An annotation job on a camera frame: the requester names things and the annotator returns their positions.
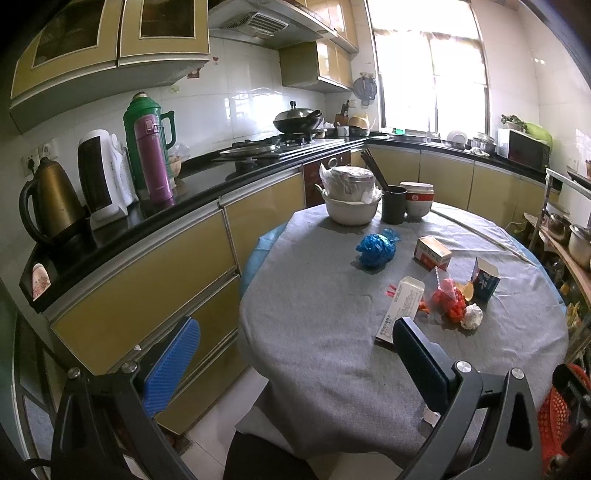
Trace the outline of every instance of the white bowl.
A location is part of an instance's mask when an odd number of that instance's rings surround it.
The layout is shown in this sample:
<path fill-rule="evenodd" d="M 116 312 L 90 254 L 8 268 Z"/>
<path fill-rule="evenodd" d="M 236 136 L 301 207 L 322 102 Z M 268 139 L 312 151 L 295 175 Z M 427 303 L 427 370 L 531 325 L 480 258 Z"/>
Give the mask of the white bowl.
<path fill-rule="evenodd" d="M 400 186 L 407 189 L 406 213 L 409 220 L 420 220 L 429 213 L 433 205 L 433 185 L 402 181 Z"/>
<path fill-rule="evenodd" d="M 326 190 L 322 191 L 322 198 L 326 202 L 326 211 L 329 217 L 336 223 L 346 226 L 366 225 L 371 222 L 378 211 L 378 203 L 381 200 L 380 197 L 373 203 L 341 202 L 327 196 Z"/>

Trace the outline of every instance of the pot lid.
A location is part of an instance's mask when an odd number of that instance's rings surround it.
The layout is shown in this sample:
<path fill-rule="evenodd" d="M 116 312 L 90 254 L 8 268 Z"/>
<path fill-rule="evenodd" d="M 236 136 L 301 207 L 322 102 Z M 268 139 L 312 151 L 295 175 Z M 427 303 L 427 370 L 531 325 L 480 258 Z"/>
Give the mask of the pot lid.
<path fill-rule="evenodd" d="M 571 225 L 570 229 L 580 239 L 585 240 L 587 242 L 591 242 L 591 232 L 587 228 L 585 228 L 584 226 Z"/>
<path fill-rule="evenodd" d="M 296 108 L 296 103 L 293 100 L 290 102 L 290 105 L 291 109 L 279 113 L 275 117 L 275 122 L 278 122 L 280 120 L 287 120 L 290 118 L 304 118 L 305 116 L 310 115 L 314 111 L 310 110 L 309 108 Z"/>

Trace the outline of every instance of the wooden shelf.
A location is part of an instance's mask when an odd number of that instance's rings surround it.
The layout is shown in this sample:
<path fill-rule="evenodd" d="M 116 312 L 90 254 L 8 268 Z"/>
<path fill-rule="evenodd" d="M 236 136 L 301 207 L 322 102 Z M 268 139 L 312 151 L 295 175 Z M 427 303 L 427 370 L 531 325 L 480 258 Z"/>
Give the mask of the wooden shelf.
<path fill-rule="evenodd" d="M 591 306 L 591 277 L 589 276 L 589 272 L 585 271 L 573 260 L 573 257 L 569 254 L 568 247 L 561 245 L 548 234 L 548 229 L 545 226 L 540 227 L 540 236 L 543 237 L 542 240 L 545 244 L 556 250 L 556 253 L 562 259 L 566 268 L 569 269 L 575 282 L 579 286 L 587 305 Z"/>

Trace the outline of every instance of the range hood vent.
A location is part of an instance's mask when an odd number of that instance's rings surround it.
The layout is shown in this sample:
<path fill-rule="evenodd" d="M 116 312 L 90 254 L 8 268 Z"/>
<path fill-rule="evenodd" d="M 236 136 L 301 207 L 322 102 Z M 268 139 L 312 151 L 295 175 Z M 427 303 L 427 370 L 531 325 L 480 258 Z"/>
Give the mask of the range hood vent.
<path fill-rule="evenodd" d="M 268 38 L 285 30 L 289 23 L 261 12 L 249 12 L 239 15 L 226 23 L 222 28 L 235 30 L 253 37 Z"/>

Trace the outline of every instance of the microwave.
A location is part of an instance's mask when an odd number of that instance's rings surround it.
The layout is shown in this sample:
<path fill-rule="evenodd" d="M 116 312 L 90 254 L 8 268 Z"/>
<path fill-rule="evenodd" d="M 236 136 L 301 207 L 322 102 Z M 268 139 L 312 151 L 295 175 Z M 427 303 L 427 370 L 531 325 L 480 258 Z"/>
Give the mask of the microwave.
<path fill-rule="evenodd" d="M 496 134 L 496 153 L 507 160 L 546 173 L 550 147 L 512 128 L 500 128 Z"/>

